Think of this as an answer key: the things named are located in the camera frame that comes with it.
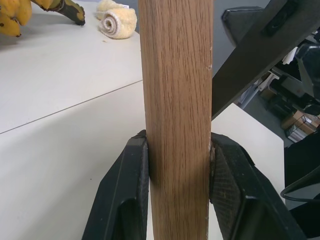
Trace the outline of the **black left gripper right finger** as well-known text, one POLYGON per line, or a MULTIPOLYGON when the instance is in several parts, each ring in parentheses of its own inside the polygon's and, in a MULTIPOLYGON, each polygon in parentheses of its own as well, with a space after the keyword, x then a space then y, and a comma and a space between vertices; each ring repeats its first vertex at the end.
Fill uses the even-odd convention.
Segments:
POLYGON ((211 133, 209 201, 223 240, 307 240, 247 151, 211 133))

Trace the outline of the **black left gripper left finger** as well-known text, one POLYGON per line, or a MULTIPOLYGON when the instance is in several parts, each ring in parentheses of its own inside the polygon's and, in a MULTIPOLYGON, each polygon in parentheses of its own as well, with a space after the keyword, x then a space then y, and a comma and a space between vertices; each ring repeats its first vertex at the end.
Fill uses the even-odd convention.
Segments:
POLYGON ((100 181, 81 240, 146 240, 148 201, 148 143, 142 130, 100 181))

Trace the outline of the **wooden plank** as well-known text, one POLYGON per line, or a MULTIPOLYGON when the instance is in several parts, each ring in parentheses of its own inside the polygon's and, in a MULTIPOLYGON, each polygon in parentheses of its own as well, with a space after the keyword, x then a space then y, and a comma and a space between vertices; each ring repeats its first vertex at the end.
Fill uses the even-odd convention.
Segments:
POLYGON ((320 0, 270 0, 212 73, 214 0, 138 0, 154 240, 208 240, 211 122, 320 26, 320 0))

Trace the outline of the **brown cardboard box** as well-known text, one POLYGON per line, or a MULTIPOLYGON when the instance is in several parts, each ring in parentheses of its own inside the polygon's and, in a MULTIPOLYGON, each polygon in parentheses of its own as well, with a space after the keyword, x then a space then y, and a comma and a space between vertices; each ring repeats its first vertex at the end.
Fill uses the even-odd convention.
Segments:
POLYGON ((306 122, 305 114, 297 110, 295 113, 290 114, 281 122, 281 128, 286 130, 292 125, 301 126, 306 122))

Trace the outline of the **dark grey angular housing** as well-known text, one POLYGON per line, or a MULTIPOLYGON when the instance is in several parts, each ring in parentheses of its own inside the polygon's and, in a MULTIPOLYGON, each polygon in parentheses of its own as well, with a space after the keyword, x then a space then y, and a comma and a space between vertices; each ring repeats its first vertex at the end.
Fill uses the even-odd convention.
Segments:
POLYGON ((320 45, 301 45, 295 58, 304 92, 320 105, 320 45))

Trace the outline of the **cream rolled towel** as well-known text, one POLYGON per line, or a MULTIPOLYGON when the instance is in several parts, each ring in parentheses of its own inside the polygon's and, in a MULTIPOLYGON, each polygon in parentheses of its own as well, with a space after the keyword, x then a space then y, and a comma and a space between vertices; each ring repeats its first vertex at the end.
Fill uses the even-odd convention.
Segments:
POLYGON ((111 39, 130 38, 137 26, 137 15, 133 8, 112 8, 100 12, 99 31, 111 39))
POLYGON ((128 5, 121 3, 116 3, 113 0, 101 0, 96 6, 95 16, 98 20, 101 20, 104 16, 104 13, 111 9, 129 9, 128 5))

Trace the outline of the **yellow banana bunch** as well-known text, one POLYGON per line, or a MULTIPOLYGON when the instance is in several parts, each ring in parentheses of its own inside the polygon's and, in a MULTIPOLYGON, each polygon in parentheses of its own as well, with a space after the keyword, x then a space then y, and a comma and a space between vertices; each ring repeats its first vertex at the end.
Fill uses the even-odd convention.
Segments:
POLYGON ((32 3, 46 12, 59 13, 78 26, 84 26, 85 10, 73 0, 0 0, 0 34, 21 36, 21 26, 32 17, 32 3))

